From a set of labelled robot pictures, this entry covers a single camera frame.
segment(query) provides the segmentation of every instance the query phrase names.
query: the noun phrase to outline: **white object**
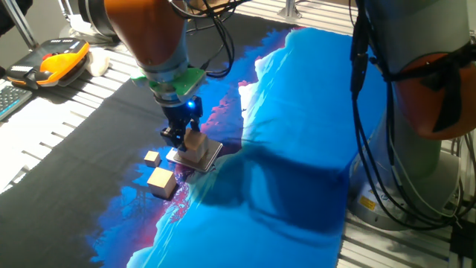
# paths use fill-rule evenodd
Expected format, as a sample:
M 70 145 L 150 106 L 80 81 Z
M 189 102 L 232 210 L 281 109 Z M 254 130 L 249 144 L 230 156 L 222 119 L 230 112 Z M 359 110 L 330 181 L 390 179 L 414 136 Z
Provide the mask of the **white object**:
M 86 70 L 94 77 L 102 76 L 109 67 L 109 56 L 104 53 L 103 49 L 91 49 L 88 57 L 89 65 Z
M 146 157 L 144 157 L 144 161 L 146 162 L 147 167 L 156 168 L 161 163 L 161 155 L 158 152 L 149 151 L 146 154 Z

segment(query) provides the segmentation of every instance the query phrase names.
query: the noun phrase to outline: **blue led light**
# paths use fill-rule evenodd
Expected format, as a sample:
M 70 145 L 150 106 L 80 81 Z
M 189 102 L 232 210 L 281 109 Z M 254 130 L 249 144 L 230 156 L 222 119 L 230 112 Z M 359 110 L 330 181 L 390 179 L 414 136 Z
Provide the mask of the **blue led light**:
M 192 109 L 195 108 L 195 103 L 191 100 L 187 103 L 187 105 Z

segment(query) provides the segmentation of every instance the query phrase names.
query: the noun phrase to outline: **metal pole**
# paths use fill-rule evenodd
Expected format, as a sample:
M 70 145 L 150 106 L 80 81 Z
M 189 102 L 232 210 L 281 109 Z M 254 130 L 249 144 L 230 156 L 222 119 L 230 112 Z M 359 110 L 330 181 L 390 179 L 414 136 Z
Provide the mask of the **metal pole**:
M 296 8 L 296 0 L 286 0 L 286 6 L 280 12 L 278 12 L 277 15 L 285 18 L 296 19 L 300 19 L 302 17 Z
M 71 9 L 71 5 L 69 4 L 69 0 L 58 0 L 59 7 L 61 8 L 62 15 L 66 18 L 69 22 L 69 16 L 73 15 L 73 10 Z
M 31 33 L 30 26 L 28 22 L 23 16 L 20 7 L 16 4 L 15 0 L 1 0 L 5 9 L 10 14 L 10 18 L 15 22 L 16 28 L 18 32 L 22 35 L 23 40 L 27 43 L 28 48 L 32 51 L 35 48 L 39 47 L 38 42 L 33 38 L 33 34 Z

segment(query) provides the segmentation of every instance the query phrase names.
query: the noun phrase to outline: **metal bracket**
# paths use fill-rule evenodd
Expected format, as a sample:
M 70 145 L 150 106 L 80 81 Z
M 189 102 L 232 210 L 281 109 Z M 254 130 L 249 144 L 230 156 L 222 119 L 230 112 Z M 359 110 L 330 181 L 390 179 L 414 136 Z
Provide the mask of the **metal bracket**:
M 30 51 L 39 47 L 39 43 L 34 39 L 31 33 L 30 25 L 28 25 L 27 19 L 23 16 L 20 7 L 16 4 L 15 0 L 1 0 L 5 9 L 10 14 L 10 18 L 15 22 L 18 32 L 22 35 L 23 40 L 27 43 Z
M 296 8 L 296 0 L 286 0 L 286 6 L 280 12 L 278 12 L 277 15 L 284 18 L 295 19 L 300 19 L 303 16 Z

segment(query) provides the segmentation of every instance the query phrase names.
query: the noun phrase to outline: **white table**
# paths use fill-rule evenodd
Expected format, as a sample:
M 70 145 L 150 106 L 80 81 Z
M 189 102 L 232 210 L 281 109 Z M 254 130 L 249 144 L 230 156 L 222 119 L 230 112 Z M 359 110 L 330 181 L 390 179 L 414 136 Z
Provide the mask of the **white table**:
M 285 0 L 254 0 L 239 6 L 237 12 L 340 34 L 352 33 L 347 6 L 305 2 L 299 5 L 303 18 L 292 21 L 277 15 L 284 4 Z M 0 192 L 15 187 L 54 146 L 129 79 L 135 70 L 135 60 L 127 51 L 120 48 L 105 52 L 111 57 L 111 64 L 103 77 L 90 78 L 83 74 L 70 86 L 46 89 L 44 98 L 31 101 L 7 123 L 0 123 L 0 140 L 10 141 L 0 144 L 0 189 L 3 189 Z M 444 141 L 443 149 L 449 150 L 450 145 L 451 142 Z M 475 215 L 473 210 L 469 217 L 473 222 Z M 450 237 L 451 228 L 426 233 L 389 232 L 348 214 L 338 267 L 471 267 L 471 260 L 449 251 Z

